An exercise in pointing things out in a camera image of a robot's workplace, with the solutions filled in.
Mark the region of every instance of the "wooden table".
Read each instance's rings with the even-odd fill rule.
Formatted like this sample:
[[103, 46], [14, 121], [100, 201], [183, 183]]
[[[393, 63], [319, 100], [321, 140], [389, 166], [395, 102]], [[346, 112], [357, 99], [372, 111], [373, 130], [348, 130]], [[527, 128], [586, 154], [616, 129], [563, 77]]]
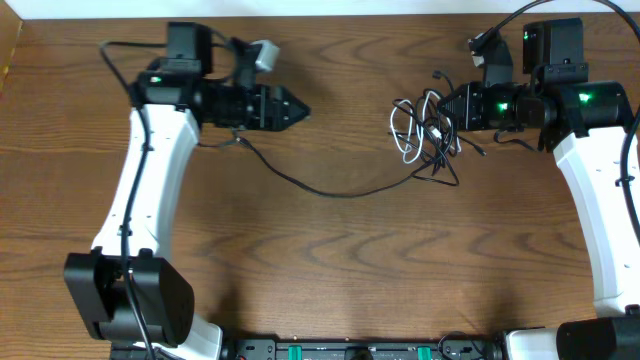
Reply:
[[[313, 107], [311, 121], [247, 137], [283, 171], [327, 191], [407, 174], [387, 135], [391, 100], [415, 98], [447, 71], [481, 78], [466, 47], [504, 15], [197, 19], [281, 47], [275, 73]], [[521, 29], [504, 32], [522, 66]], [[592, 80], [640, 98], [637, 42], [614, 15], [586, 15]], [[0, 357], [105, 358], [62, 279], [88, 252], [126, 154], [129, 107], [98, 56], [104, 39], [163, 42], [165, 20], [28, 21], [0, 101]], [[131, 78], [149, 51], [114, 50]], [[217, 70], [230, 59], [216, 52]], [[518, 81], [525, 80], [521, 74]], [[557, 326], [594, 316], [589, 259], [550, 154], [469, 134], [453, 160], [462, 185], [411, 181], [357, 200], [313, 196], [247, 150], [195, 151], [174, 230], [174, 266], [196, 310], [233, 331], [283, 338], [429, 338]], [[227, 139], [205, 127], [203, 141]], [[536, 142], [537, 133], [523, 137]]]

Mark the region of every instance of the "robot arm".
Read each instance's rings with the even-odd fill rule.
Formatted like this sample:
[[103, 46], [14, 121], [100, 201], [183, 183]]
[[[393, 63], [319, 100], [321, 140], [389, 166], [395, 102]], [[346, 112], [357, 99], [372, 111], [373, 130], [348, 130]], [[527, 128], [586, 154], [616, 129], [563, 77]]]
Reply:
[[[460, 130], [541, 129], [539, 150], [553, 152], [578, 210], [598, 316], [558, 329], [508, 332], [506, 355], [510, 360], [635, 359], [640, 351], [640, 246], [618, 180], [629, 136], [629, 172], [637, 179], [639, 171], [634, 116], [625, 91], [615, 82], [589, 82], [580, 19], [524, 27], [529, 84], [511, 82], [507, 45], [497, 29], [490, 32], [470, 41], [484, 81], [461, 86], [438, 109], [457, 119]], [[632, 183], [631, 195], [640, 199], [639, 193]]]
[[[69, 254], [64, 277], [89, 334], [95, 339], [144, 347], [123, 282], [130, 276], [154, 352], [180, 359], [218, 359], [222, 332], [194, 313], [194, 293], [170, 265], [173, 218], [182, 178], [203, 123], [218, 127], [281, 131], [306, 118], [310, 108], [281, 86], [255, 83], [273, 68], [278, 48], [271, 42], [238, 39], [232, 85], [208, 80], [212, 71], [211, 30], [169, 23], [168, 56], [142, 72], [131, 86], [144, 104], [131, 112], [131, 134], [115, 199], [90, 254]], [[121, 270], [125, 207], [149, 144], [129, 219], [129, 274]]]

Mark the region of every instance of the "wooden tabletop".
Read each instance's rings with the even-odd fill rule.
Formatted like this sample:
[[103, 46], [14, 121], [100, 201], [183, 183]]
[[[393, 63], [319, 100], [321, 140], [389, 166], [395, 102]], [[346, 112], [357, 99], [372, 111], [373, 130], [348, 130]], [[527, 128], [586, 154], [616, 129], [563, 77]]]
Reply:
[[[527, 15], [503, 31], [515, 69]], [[310, 121], [247, 133], [281, 170], [326, 191], [400, 179], [387, 135], [391, 100], [481, 78], [466, 41], [504, 15], [197, 19], [281, 47], [273, 74], [310, 104]], [[591, 80], [617, 80], [635, 109], [637, 41], [614, 15], [585, 15]], [[128, 142], [127, 99], [100, 60], [104, 39], [163, 42], [165, 20], [28, 21], [0, 101], [0, 357], [106, 358], [62, 279], [111, 205]], [[150, 51], [114, 50], [129, 78]], [[216, 52], [216, 70], [230, 58]], [[525, 77], [516, 71], [518, 81]], [[522, 137], [532, 144], [537, 133]], [[203, 142], [228, 132], [206, 126]], [[589, 259], [550, 154], [468, 137], [461, 186], [410, 181], [356, 200], [320, 198], [274, 176], [246, 149], [197, 149], [176, 213], [174, 266], [199, 314], [282, 338], [429, 338], [557, 326], [594, 316]]]

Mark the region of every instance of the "green connector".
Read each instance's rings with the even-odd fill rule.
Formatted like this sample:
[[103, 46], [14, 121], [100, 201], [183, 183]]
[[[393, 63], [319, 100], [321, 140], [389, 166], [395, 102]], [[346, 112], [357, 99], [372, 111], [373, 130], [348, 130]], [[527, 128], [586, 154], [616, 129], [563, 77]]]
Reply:
[[418, 360], [432, 360], [431, 348], [428, 348], [428, 347], [418, 348]]
[[302, 360], [301, 346], [289, 346], [289, 360]]

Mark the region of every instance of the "green led light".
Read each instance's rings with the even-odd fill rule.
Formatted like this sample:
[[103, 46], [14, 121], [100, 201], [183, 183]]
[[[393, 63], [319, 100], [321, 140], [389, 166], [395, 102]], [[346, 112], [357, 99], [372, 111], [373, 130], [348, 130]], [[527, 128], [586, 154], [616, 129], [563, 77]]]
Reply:
[[591, 100], [591, 95], [589, 94], [579, 94], [578, 96], [580, 96], [580, 101], [586, 103], [589, 100]]

